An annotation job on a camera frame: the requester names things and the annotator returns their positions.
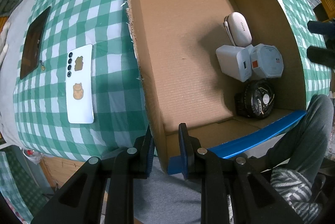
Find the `open brown cardboard box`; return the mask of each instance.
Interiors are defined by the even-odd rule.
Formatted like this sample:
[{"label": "open brown cardboard box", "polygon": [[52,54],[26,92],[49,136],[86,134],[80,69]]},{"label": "open brown cardboard box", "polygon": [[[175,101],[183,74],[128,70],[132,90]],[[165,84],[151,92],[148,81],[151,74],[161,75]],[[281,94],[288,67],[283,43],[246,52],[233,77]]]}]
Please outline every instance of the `open brown cardboard box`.
[{"label": "open brown cardboard box", "polygon": [[[253,133],[296,109],[306,108],[299,50],[277,0],[128,0],[130,30],[138,59],[146,109],[162,169],[180,154],[178,125],[202,147],[213,147]],[[252,44],[274,45],[284,72],[273,79],[275,109],[264,120],[235,114],[234,95],[245,83],[220,70],[215,50],[230,45],[222,25],[242,13]]]}]

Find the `lucky cat sticker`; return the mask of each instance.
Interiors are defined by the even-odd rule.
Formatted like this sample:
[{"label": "lucky cat sticker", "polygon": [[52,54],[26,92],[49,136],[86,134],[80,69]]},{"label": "lucky cat sticker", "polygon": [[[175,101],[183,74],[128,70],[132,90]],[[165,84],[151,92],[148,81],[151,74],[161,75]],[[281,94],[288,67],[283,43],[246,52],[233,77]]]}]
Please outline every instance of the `lucky cat sticker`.
[{"label": "lucky cat sticker", "polygon": [[80,70],[82,70],[83,69],[83,65],[84,65],[83,57],[82,56],[77,57],[77,59],[75,60],[74,71],[80,71]]},{"label": "lucky cat sticker", "polygon": [[84,96],[84,89],[81,83],[76,83],[73,86],[73,98],[76,100],[82,99]]}]

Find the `silver bolt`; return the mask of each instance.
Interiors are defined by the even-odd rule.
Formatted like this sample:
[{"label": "silver bolt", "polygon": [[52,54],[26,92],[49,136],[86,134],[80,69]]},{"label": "silver bolt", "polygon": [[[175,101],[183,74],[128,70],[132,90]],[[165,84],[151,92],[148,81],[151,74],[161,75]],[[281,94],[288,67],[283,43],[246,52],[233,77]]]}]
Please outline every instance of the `silver bolt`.
[{"label": "silver bolt", "polygon": [[205,149],[205,148],[198,148],[197,152],[198,152],[199,154],[201,154],[201,155],[204,155],[204,154],[207,153],[207,149]]},{"label": "silver bolt", "polygon": [[127,149],[128,154],[135,154],[137,152],[136,148],[129,148]]},{"label": "silver bolt", "polygon": [[245,163],[246,163],[246,160],[245,160],[245,158],[243,158],[243,157],[237,157],[237,158],[236,158],[236,162],[237,162],[238,164],[245,164]]},{"label": "silver bolt", "polygon": [[88,159],[90,164],[96,164],[98,162],[98,157],[91,157]]}]

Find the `black round device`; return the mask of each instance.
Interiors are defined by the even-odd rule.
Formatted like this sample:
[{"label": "black round device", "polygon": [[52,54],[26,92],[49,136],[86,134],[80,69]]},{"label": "black round device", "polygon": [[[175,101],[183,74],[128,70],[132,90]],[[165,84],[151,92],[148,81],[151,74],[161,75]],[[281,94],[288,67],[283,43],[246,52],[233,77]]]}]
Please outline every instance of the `black round device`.
[{"label": "black round device", "polygon": [[237,115],[264,119],[274,106],[274,89],[265,79],[251,81],[242,93],[235,95]]}]

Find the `gray clothing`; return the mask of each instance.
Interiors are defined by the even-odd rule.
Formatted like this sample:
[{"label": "gray clothing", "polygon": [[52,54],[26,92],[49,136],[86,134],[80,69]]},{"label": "gray clothing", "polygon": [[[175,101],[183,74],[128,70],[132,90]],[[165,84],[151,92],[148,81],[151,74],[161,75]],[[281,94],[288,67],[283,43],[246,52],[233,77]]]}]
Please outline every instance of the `gray clothing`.
[{"label": "gray clothing", "polygon": [[[330,99],[315,96],[306,116],[267,152],[268,166],[290,158],[286,168],[312,184],[327,148],[332,120]],[[134,180],[134,217],[144,224],[200,223],[200,192],[200,185],[184,181],[182,174],[165,175],[155,157],[150,177]]]}]

